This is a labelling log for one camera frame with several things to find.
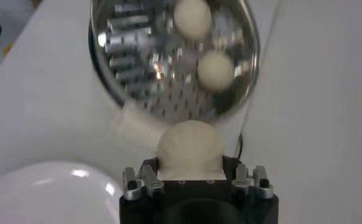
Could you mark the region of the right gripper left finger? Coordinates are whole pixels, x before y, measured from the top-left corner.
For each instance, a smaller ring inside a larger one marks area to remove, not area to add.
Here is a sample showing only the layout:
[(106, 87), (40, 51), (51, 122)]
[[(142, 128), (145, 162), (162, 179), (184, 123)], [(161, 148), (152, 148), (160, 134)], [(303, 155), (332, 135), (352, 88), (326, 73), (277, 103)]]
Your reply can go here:
[(135, 201), (142, 197), (143, 191), (154, 197), (164, 193), (164, 182), (158, 179), (159, 160), (157, 158), (143, 161), (139, 172), (135, 174), (132, 167), (126, 167), (122, 172), (123, 198)]

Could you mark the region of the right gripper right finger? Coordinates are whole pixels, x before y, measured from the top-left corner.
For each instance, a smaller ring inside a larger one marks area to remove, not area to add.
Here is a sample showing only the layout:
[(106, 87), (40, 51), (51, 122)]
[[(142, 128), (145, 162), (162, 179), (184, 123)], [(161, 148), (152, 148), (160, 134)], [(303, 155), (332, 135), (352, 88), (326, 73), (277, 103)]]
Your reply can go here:
[(246, 196), (254, 194), (262, 200), (269, 200), (274, 197), (274, 187), (264, 166), (256, 166), (250, 175), (246, 164), (237, 158), (224, 156), (223, 171), (235, 191), (240, 190)]

